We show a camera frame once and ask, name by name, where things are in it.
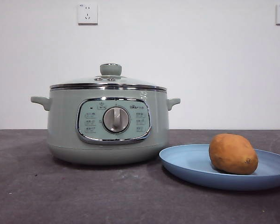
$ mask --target control panel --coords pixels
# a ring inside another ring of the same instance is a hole
[[[135,143],[145,139],[150,129],[149,108],[140,99],[92,98],[78,109],[76,130],[87,143]]]

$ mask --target pot handle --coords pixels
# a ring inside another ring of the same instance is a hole
[[[52,104],[52,99],[48,97],[31,97],[31,102],[41,104],[43,105],[45,111],[49,111]]]
[[[181,103],[181,99],[179,99],[179,98],[167,99],[167,108],[169,111],[171,111],[172,107],[175,104],[180,104],[180,103]]]

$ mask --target lid knob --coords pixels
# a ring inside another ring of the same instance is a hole
[[[113,63],[101,64],[99,70],[102,76],[120,76],[121,65]]]

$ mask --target button icon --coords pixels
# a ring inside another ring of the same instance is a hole
[[[95,133],[95,127],[86,127],[85,128],[86,133]]]
[[[98,110],[105,110],[107,107],[104,104],[98,105]]]
[[[143,126],[136,127],[136,132],[143,132]]]
[[[144,118],[145,114],[143,112],[136,112],[136,118]]]
[[[136,119],[136,125],[144,125],[144,123],[145,123],[144,118]]]
[[[88,119],[88,118],[95,118],[95,115],[96,115],[96,114],[95,114],[94,112],[92,112],[92,113],[86,113],[86,114],[85,114],[85,118],[87,118],[87,119]]]
[[[95,126],[95,119],[90,119],[85,121],[86,126]]]

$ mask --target brand logo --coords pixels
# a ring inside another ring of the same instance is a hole
[[[131,108],[131,109],[144,109],[144,106],[135,106],[135,105],[131,105],[130,108]]]

